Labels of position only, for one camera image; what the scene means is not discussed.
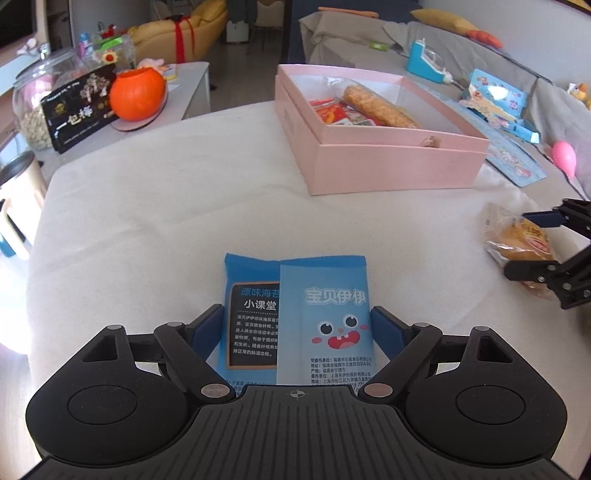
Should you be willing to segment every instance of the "robotic claw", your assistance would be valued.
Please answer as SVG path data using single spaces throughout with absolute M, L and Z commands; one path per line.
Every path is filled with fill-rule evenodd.
M 547 212 L 524 213 L 523 217 L 541 228 L 565 226 L 591 239 L 591 202 L 564 199 Z M 563 310 L 591 301 L 591 245 L 563 264 L 545 260 L 512 260 L 505 277 L 515 281 L 545 283 L 560 300 Z
M 101 330 L 35 393 L 23 480 L 567 480 L 558 394 L 494 330 L 444 335 L 371 311 L 390 362 L 350 385 L 247 385 L 207 363 L 224 308 Z M 158 364 L 162 376 L 136 367 Z M 435 374 L 440 363 L 459 362 Z

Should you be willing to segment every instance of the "red ribbon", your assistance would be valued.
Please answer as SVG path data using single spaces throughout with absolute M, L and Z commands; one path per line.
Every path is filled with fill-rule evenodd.
M 189 21 L 190 17 L 183 17 L 181 20 L 174 21 L 174 33 L 175 33 L 175 47 L 176 47 L 176 56 L 177 56 L 177 63 L 185 63 L 185 56 L 184 56 L 184 40 L 183 40 L 183 31 L 181 30 L 181 22 L 185 21 L 189 25 L 189 29 L 191 30 L 191 42 L 192 48 L 191 51 L 193 55 L 195 54 L 195 30 Z

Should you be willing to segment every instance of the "glass jar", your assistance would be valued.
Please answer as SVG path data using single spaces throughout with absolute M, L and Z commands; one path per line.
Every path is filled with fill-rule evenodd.
M 59 87 L 89 73 L 73 48 L 65 48 L 35 62 L 18 74 L 12 94 L 17 128 L 35 150 L 51 147 L 41 100 Z

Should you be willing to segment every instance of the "red snack package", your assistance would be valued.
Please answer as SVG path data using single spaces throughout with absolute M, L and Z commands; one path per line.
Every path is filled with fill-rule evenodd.
M 352 125 L 339 99 L 313 100 L 310 105 L 325 125 Z

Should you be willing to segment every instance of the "pink balloon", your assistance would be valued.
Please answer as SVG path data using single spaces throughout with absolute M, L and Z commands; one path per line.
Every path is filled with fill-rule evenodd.
M 552 147 L 552 158 L 555 165 L 572 180 L 577 168 L 577 155 L 574 153 L 573 147 L 568 142 L 556 142 Z

